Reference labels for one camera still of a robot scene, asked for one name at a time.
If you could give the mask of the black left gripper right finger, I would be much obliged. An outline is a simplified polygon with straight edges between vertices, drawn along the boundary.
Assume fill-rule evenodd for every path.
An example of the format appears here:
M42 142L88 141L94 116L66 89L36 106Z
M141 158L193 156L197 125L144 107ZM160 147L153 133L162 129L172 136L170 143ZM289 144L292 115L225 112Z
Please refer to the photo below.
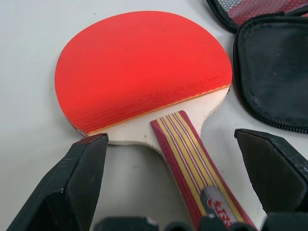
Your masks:
M234 136L264 211L308 213L308 160L279 136L243 128Z

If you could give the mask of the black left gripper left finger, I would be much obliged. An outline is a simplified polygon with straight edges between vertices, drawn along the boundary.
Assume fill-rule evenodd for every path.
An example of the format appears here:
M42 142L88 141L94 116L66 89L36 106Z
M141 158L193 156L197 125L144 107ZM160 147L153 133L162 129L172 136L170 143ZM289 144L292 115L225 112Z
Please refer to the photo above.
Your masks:
M6 231L89 231L108 141L102 133L73 143L41 179Z

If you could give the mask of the black and red paddle case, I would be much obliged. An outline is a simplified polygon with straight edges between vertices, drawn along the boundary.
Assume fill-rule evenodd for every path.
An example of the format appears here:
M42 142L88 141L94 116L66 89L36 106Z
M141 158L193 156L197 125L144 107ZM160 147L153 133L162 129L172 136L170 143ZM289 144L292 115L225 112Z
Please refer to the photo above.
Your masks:
M308 0L206 0L235 35L233 68L247 112L308 134Z

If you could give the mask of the red table tennis paddle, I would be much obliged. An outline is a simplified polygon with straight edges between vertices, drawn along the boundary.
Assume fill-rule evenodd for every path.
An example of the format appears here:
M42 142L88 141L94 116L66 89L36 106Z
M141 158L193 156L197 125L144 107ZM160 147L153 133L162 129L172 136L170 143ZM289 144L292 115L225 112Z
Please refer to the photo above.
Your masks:
M232 83L232 65L203 27L177 14L137 11L96 22L63 48L58 103L82 135L148 146L166 161L195 227L254 224L206 151L200 134Z

